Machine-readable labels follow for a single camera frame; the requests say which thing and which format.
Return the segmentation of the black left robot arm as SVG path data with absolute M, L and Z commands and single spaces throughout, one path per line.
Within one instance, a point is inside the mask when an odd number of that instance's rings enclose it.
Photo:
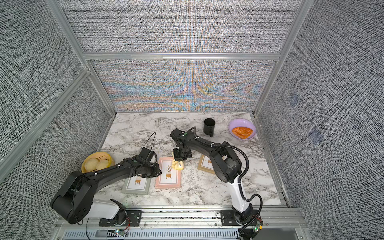
M 157 154 L 142 148 L 138 155 L 90 173 L 72 172 L 51 200 L 50 207 L 69 224 L 81 224 L 85 218 L 98 218 L 121 226 L 127 220 L 126 207 L 117 200 L 95 199 L 101 189 L 120 180 L 156 178 L 162 174 Z

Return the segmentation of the grey-green picture frame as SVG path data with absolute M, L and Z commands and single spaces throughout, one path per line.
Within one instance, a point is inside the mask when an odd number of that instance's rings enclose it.
M 140 176 L 125 179 L 123 194 L 147 195 L 149 193 L 151 179 L 144 179 Z

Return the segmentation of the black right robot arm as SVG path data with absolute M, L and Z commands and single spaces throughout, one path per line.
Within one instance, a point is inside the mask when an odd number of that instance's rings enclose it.
M 192 157 L 192 151 L 210 158 L 216 176 L 227 184 L 232 198 L 232 207 L 236 215 L 243 220 L 250 217 L 253 211 L 252 204 L 247 201 L 242 186 L 242 163 L 235 153 L 235 147 L 227 142 L 221 144 L 200 138 L 195 133 L 195 127 L 187 132 L 174 129 L 170 137 L 176 143 L 174 158 L 176 161 L 185 161 Z

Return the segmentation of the yellow cleaning cloth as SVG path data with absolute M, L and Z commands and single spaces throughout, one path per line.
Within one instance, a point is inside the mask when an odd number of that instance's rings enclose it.
M 182 171 L 184 169 L 183 161 L 172 161 L 172 169 L 175 171 Z

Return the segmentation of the pink picture frame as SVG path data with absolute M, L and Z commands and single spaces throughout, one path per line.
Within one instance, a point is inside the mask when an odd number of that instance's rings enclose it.
M 156 189 L 179 189 L 181 188 L 181 171 L 172 168 L 173 158 L 160 158 L 159 166 L 162 172 L 156 178 Z

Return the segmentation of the tan wooden picture frame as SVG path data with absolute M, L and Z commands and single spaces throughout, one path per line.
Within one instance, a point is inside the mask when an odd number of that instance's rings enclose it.
M 205 155 L 201 155 L 197 169 L 215 175 L 211 159 Z

